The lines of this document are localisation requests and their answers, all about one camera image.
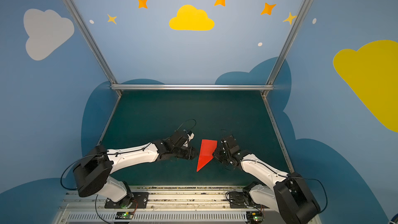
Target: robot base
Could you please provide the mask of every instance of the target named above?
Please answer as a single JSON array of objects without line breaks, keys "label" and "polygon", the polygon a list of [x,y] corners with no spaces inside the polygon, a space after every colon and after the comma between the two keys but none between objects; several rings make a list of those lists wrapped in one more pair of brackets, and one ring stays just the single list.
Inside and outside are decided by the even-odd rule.
[{"label": "robot base", "polygon": [[[134,196],[133,201],[129,195],[125,196],[125,198],[130,198],[130,199],[121,199],[118,202],[114,202],[111,199],[106,199],[105,202],[105,208],[125,208],[125,209],[135,209],[135,206],[138,204],[137,208],[146,208],[147,207],[147,202],[148,202],[148,192],[132,192],[132,195]],[[125,205],[124,202],[129,201],[131,203],[128,204],[126,207],[123,207]]]}]

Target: metal rail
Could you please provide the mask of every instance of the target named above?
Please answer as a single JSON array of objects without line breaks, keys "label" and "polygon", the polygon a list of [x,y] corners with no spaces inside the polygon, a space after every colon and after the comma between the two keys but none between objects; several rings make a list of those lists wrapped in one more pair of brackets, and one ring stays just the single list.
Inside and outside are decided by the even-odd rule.
[{"label": "metal rail", "polygon": [[285,161],[287,163],[287,167],[289,168],[290,173],[293,173],[295,170],[293,168],[293,165],[292,165],[292,162],[290,160],[289,154],[287,153],[287,150],[286,150],[286,147],[285,147],[285,143],[282,140],[281,133],[279,132],[278,126],[276,125],[276,121],[275,121],[275,118],[274,118],[274,116],[272,114],[271,107],[269,106],[266,97],[263,97],[263,100],[264,100],[264,105],[266,106],[269,118],[271,120],[272,127],[274,128],[274,131],[275,131],[275,134],[276,134],[276,138],[278,139],[279,145],[281,146],[281,150],[282,150],[283,156],[285,157]]},{"label": "metal rail", "polygon": [[[268,80],[267,80],[267,85],[272,85],[275,81],[275,78],[279,72],[279,70],[282,67],[283,62],[285,61],[285,58],[297,36],[297,33],[300,30],[300,27],[302,23],[304,22],[304,18],[307,15],[308,10],[311,7],[311,4],[314,0],[303,0],[300,8],[298,9],[297,17],[295,21],[293,22],[292,27],[290,28],[290,31],[286,37],[285,43],[283,44],[281,53],[279,54],[274,67],[271,70],[271,73],[269,74]],[[268,91],[264,90],[262,92],[263,96],[267,96]]]},{"label": "metal rail", "polygon": [[272,85],[112,84],[113,90],[272,90]]},{"label": "metal rail", "polygon": [[[100,66],[102,67],[102,70],[104,71],[105,75],[108,77],[108,80],[112,84],[117,84],[116,77],[111,71],[111,68],[109,67],[107,61],[105,60],[105,57],[103,56],[100,48],[98,47],[97,43],[94,40],[94,37],[92,36],[87,24],[85,23],[82,14],[80,13],[79,9],[77,8],[76,4],[74,3],[73,0],[62,0],[67,7],[69,13],[71,14],[73,20],[75,21],[77,27],[79,27],[80,31],[82,32],[82,35],[84,39],[86,40],[88,46],[92,50],[94,56],[97,58],[97,61],[99,62]],[[121,96],[121,91],[117,90],[117,94]]]}]

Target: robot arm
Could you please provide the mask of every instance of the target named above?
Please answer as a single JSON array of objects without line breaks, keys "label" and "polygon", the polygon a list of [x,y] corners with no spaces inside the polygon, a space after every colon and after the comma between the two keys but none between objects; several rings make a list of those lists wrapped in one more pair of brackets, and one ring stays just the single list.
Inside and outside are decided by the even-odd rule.
[{"label": "robot arm", "polygon": [[171,137],[142,146],[118,150],[106,150],[101,145],[94,147],[73,168],[79,196],[98,194],[112,200],[117,208],[130,207],[134,196],[127,183],[117,181],[109,175],[125,167],[171,157],[192,160],[198,156],[195,148],[189,145],[193,136],[191,131],[177,130]]},{"label": "robot arm", "polygon": [[232,135],[222,139],[221,144],[213,154],[215,159],[252,174],[267,186],[253,182],[245,187],[243,192],[247,205],[265,205],[279,212],[289,224],[308,223],[320,212],[315,197],[301,175],[280,171],[251,152],[240,150]]}]

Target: red folded paper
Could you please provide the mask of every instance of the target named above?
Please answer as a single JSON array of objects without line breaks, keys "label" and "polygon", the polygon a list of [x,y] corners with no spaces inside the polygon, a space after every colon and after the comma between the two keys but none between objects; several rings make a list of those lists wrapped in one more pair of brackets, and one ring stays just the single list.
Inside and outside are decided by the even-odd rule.
[{"label": "red folded paper", "polygon": [[196,172],[203,168],[208,162],[213,159],[213,152],[217,148],[216,140],[202,139],[202,145],[200,147],[198,167]]}]

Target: dark green table surface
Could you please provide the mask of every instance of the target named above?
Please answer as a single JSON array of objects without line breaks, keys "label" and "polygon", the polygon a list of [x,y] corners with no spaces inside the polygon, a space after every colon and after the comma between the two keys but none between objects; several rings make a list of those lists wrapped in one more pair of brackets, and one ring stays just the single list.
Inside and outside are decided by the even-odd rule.
[{"label": "dark green table surface", "polygon": [[[288,172],[264,102],[258,91],[125,91],[105,133],[107,149],[143,145],[170,136],[194,118],[191,144],[220,140],[231,133],[241,149]],[[189,121],[182,128],[190,128]],[[142,163],[112,174],[129,185],[248,185],[258,181],[239,169],[228,170],[216,160],[196,172],[198,158]]]}]

